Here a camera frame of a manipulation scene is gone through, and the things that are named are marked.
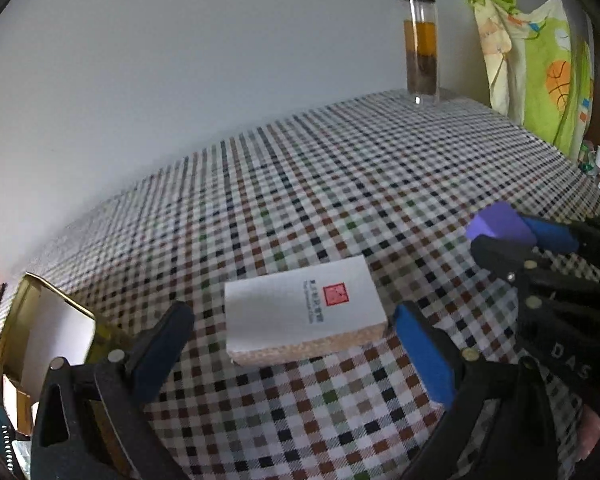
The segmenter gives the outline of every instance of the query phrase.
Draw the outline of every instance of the amber liquid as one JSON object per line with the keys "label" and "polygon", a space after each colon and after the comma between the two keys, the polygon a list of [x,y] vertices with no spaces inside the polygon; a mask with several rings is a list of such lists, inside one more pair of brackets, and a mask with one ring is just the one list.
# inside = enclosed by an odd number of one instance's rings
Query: amber liquid
{"label": "amber liquid", "polygon": [[438,89],[438,53],[435,23],[404,20],[407,55],[407,89],[413,94],[435,95]]}

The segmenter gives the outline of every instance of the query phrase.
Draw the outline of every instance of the glass tea infuser bottle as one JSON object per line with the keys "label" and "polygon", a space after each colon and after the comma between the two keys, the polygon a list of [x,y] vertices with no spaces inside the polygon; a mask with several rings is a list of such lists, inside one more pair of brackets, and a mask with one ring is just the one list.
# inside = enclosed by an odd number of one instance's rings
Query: glass tea infuser bottle
{"label": "glass tea infuser bottle", "polygon": [[407,90],[416,104],[440,98],[436,0],[400,0],[405,12]]}

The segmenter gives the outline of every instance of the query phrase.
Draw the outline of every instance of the white wall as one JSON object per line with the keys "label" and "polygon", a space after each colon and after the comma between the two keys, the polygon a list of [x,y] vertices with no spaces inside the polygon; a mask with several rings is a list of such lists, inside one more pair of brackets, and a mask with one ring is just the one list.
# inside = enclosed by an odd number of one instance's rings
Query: white wall
{"label": "white wall", "polygon": [[[442,85],[486,102],[466,0]],[[545,0],[518,0],[531,10]],[[564,0],[577,27],[584,15]],[[0,270],[240,124],[403,86],[396,0],[12,0],[0,17]]]}

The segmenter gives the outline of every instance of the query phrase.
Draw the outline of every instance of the basketball print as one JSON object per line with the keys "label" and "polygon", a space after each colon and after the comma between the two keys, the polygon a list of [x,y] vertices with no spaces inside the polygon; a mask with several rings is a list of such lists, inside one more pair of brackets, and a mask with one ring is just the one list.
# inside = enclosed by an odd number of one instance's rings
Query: basketball print
{"label": "basketball print", "polygon": [[546,71],[546,90],[549,97],[561,112],[567,107],[571,82],[571,63],[564,60],[554,61]]}

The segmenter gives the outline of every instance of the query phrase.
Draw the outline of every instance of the hanging towel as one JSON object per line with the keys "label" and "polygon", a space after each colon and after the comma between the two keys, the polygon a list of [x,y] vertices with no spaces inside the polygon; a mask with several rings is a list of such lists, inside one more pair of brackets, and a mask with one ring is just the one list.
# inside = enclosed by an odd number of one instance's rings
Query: hanging towel
{"label": "hanging towel", "polygon": [[574,38],[561,0],[523,14],[516,0],[469,0],[489,80],[491,107],[571,155],[590,109],[587,43]]}

